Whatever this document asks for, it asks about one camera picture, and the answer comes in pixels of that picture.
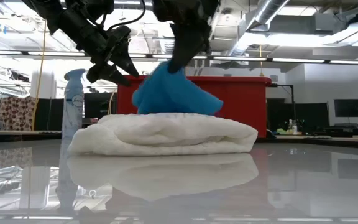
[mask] folded towel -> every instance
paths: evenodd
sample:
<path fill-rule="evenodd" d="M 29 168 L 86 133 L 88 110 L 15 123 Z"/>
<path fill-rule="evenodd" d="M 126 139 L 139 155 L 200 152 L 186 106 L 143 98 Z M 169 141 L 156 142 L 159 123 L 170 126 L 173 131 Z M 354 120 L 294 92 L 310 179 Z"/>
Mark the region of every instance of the folded towel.
<path fill-rule="evenodd" d="M 215 96 L 188 80 L 184 68 L 168 73 L 168 63 L 161 63 L 132 96 L 138 114 L 196 113 L 214 115 L 223 105 Z"/>
<path fill-rule="evenodd" d="M 108 115 L 78 130 L 68 151 L 109 156 L 173 156 L 249 152 L 258 132 L 200 114 Z"/>

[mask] bottle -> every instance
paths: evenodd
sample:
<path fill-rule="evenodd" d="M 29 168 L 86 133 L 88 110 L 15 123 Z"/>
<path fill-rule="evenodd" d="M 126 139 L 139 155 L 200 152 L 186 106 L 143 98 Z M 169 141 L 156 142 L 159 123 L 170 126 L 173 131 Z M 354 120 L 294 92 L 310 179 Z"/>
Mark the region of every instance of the bottle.
<path fill-rule="evenodd" d="M 293 121 L 293 124 L 292 124 L 292 134 L 293 134 L 293 135 L 297 135 L 297 134 L 298 134 L 298 126 L 296 125 L 296 121 L 295 121 L 295 120 Z"/>
<path fill-rule="evenodd" d="M 68 83 L 63 107 L 62 139 L 72 139 L 77 130 L 82 128 L 84 90 L 81 78 L 84 73 L 85 69 L 76 69 L 65 75 Z"/>
<path fill-rule="evenodd" d="M 292 129 L 293 123 L 292 120 L 290 119 L 290 122 L 288 122 L 288 134 L 293 134 L 293 129 Z"/>

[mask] glossy table surface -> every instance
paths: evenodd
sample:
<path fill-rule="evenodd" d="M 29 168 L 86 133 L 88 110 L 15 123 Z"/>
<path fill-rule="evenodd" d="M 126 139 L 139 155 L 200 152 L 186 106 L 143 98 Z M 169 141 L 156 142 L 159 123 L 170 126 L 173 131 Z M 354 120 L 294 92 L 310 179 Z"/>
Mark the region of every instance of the glossy table surface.
<path fill-rule="evenodd" d="M 0 143 L 0 223 L 358 223 L 358 149 L 103 157 L 61 143 Z"/>

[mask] red container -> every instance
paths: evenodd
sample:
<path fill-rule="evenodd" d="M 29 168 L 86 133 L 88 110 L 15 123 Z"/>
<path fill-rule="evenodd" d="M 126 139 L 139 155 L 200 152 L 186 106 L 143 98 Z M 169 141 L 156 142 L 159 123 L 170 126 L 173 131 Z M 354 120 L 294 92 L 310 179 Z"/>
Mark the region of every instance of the red container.
<path fill-rule="evenodd" d="M 118 87 L 117 114 L 136 114 L 132 94 L 147 76 L 126 76 L 132 86 Z M 248 124 L 258 130 L 258 137 L 266 137 L 266 86 L 272 82 L 266 77 L 188 77 L 194 84 L 223 101 L 218 116 Z"/>

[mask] desk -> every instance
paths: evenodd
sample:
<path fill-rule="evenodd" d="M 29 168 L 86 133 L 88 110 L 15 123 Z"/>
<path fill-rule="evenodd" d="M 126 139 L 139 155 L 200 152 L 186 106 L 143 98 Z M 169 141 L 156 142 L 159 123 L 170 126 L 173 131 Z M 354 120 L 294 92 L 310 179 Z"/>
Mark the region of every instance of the desk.
<path fill-rule="evenodd" d="M 263 143 L 297 143 L 297 144 L 315 144 L 337 147 L 358 148 L 358 136 L 354 138 L 332 138 L 329 136 L 276 136 L 276 139 L 257 139 L 257 142 Z"/>
<path fill-rule="evenodd" d="M 61 131 L 0 131 L 0 142 L 61 139 Z"/>

